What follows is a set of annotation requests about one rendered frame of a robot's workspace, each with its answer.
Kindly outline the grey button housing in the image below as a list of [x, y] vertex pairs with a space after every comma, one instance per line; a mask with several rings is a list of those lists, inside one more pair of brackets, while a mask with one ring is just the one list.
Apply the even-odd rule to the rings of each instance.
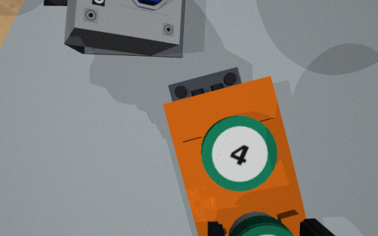
[[64, 44], [81, 54], [182, 58], [185, 0], [44, 0], [43, 5], [67, 6]]

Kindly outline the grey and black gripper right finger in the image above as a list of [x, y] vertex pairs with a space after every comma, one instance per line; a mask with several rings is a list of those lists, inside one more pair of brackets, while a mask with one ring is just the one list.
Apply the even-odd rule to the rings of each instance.
[[335, 236], [330, 230], [323, 226], [317, 219], [308, 218], [300, 223], [299, 236]]

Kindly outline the green screw cap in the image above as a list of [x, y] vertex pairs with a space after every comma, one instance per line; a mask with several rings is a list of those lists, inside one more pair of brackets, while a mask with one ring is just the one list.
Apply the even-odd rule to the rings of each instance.
[[230, 191], [249, 191], [272, 174], [278, 158], [276, 141], [260, 121], [242, 115], [225, 117], [206, 132], [201, 160], [208, 176]]
[[294, 236], [279, 220], [271, 216], [252, 216], [241, 221], [230, 236]]

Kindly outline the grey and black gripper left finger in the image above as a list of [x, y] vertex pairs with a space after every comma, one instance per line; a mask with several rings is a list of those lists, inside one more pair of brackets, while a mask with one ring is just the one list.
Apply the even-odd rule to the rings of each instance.
[[225, 236], [222, 224], [218, 222], [207, 223], [208, 236]]

